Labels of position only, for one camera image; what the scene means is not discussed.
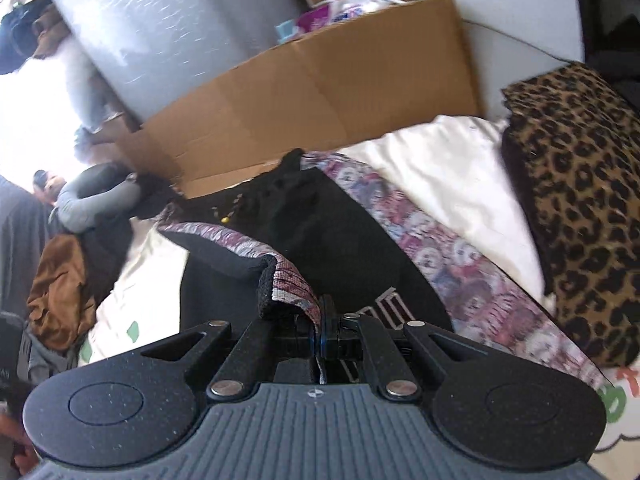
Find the electrical cord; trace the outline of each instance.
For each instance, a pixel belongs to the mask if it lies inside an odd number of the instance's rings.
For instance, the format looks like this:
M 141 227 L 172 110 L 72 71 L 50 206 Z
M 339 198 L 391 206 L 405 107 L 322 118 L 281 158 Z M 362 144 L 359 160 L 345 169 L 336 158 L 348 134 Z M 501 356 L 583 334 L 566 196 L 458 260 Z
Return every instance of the electrical cord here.
M 490 27 L 489 25 L 485 25 L 484 23 L 473 22 L 472 20 L 462 20 L 462 21 L 465 22 L 465 23 L 468 23 L 469 25 L 476 25 L 477 27 L 482 27 L 482 28 L 485 28 L 485 29 L 490 30 L 492 32 L 497 32 L 498 34 L 500 34 L 502 36 L 506 36 L 510 40 L 514 40 L 514 41 L 517 41 L 518 43 L 522 43 L 522 44 L 525 44 L 527 46 L 530 46 L 531 48 L 534 48 L 535 50 L 537 50 L 539 52 L 542 52 L 542 54 L 546 54 L 547 56 L 552 57 L 553 59 L 555 59 L 557 61 L 561 61 L 563 63 L 571 63 L 572 62 L 569 59 L 565 59 L 564 57 L 555 56 L 554 54 L 544 50 L 543 48 L 535 46 L 534 44 L 529 43 L 528 41 L 524 41 L 524 40 L 521 40 L 520 38 L 516 38 L 516 36 L 512 36 L 511 34 L 507 34 L 506 32 L 498 30 L 497 28 L 493 28 L 493 27 Z

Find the round pad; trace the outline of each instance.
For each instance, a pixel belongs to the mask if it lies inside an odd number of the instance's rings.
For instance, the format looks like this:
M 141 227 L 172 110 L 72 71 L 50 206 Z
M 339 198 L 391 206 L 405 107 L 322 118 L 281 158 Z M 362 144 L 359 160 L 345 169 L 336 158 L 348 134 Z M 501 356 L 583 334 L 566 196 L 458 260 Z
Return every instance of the round pad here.
M 433 420 L 479 460 L 545 470 L 586 460 L 606 424 L 598 394 L 574 377 L 525 360 L 456 363 L 433 399 Z
M 130 352 L 44 381 L 27 398 L 24 427 L 45 458 L 111 468 L 144 462 L 175 445 L 196 413 L 176 363 Z
M 69 411 L 80 422 L 108 426 L 124 422 L 142 408 L 142 394 L 119 383 L 92 384 L 78 390 L 69 401 Z

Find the ribbed gray surface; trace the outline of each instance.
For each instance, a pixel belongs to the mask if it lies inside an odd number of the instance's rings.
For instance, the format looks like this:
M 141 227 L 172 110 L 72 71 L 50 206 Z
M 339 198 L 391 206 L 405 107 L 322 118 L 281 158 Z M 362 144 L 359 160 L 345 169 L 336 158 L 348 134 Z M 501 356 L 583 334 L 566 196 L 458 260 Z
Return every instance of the ribbed gray surface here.
M 250 400 L 219 404 L 180 449 L 119 473 L 47 463 L 31 479 L 315 480 L 557 479 L 602 477 L 585 464 L 509 473 L 472 462 L 438 440 L 415 406 L 375 397 L 366 384 L 263 384 Z

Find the pink packaging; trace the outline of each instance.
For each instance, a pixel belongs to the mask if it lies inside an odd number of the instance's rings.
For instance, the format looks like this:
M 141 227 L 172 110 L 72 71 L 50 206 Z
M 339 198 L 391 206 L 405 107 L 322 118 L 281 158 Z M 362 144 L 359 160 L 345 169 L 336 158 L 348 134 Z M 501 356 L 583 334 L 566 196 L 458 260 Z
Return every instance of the pink packaging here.
M 302 34 L 306 34 L 328 25 L 331 18 L 331 4 L 324 4 L 305 12 L 296 20 L 296 25 Z

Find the plastic wrap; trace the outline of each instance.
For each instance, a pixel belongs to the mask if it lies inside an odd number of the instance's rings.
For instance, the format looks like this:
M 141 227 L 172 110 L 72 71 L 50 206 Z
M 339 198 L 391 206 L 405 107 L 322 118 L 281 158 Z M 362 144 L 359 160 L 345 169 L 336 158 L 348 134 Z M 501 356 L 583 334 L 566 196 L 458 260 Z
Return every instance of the plastic wrap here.
M 120 99 L 145 121 L 275 46 L 302 0 L 55 0 Z

